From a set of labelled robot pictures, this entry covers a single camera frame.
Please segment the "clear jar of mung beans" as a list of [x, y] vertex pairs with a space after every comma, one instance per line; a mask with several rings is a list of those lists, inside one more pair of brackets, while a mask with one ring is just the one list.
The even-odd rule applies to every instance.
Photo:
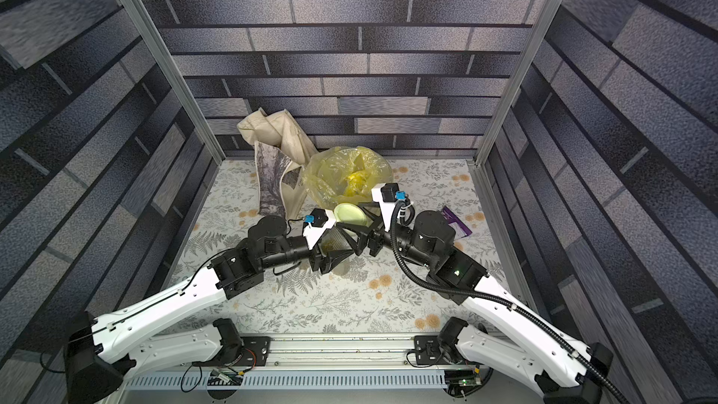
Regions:
[[326, 258], [336, 259], [342, 255], [353, 254], [351, 244], [344, 237], [342, 230], [336, 226], [323, 233], [318, 248], [321, 255]]

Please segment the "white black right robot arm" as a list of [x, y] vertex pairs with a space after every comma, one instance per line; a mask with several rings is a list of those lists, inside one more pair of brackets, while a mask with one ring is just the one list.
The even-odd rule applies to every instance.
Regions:
[[375, 214], [353, 207], [349, 219], [332, 218], [355, 250], [393, 251], [398, 267], [415, 284], [477, 314], [502, 332], [498, 339], [466, 320], [450, 318], [439, 334], [454, 363], [481, 364], [528, 387], [546, 403], [598, 403], [604, 393], [626, 402], [609, 380], [613, 353], [586, 344], [544, 320], [505, 289], [488, 270], [454, 245], [455, 231], [438, 211], [415, 214], [411, 207]]

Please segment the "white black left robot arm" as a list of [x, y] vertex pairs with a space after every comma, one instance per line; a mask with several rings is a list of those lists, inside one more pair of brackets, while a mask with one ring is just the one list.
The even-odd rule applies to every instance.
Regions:
[[332, 211], [315, 209], [299, 236], [291, 235], [282, 217], [270, 215], [189, 279], [121, 310], [99, 316], [82, 312], [70, 324], [63, 353], [68, 402], [97, 403], [147, 371], [186, 363], [234, 364], [245, 350], [228, 319], [175, 336], [162, 332], [261, 284], [275, 267], [307, 261], [312, 270], [327, 274], [365, 246], [361, 231], [337, 222]]

